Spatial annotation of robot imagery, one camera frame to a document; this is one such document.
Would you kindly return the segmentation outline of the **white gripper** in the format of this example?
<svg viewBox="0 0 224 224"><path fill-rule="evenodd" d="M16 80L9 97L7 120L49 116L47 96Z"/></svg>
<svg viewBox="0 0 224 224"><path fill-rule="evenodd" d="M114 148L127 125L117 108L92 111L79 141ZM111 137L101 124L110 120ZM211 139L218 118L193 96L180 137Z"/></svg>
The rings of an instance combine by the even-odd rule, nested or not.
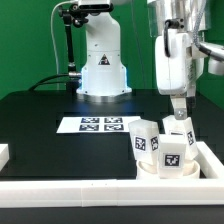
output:
<svg viewBox="0 0 224 224"><path fill-rule="evenodd" d="M161 95L171 96L176 120L187 118L186 98L194 97L196 80L202 75L204 59L192 57L192 39L189 33L169 32L170 56L165 55L164 37L155 42L155 68L157 88Z"/></svg>

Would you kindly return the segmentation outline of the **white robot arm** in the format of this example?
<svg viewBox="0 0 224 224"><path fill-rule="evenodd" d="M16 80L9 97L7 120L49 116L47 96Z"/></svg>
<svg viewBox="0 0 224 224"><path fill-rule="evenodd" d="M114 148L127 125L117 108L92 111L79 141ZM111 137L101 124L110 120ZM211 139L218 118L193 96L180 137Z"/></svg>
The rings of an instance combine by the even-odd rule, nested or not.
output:
<svg viewBox="0 0 224 224"><path fill-rule="evenodd" d="M130 90L120 61L119 25L109 12L125 0L78 0L87 24L87 63L81 92L92 97L115 97ZM171 97L175 117L187 117L186 100L196 92L196 80L208 71L224 75L224 47L206 43L207 0L147 0L155 24L156 82L160 94Z"/></svg>

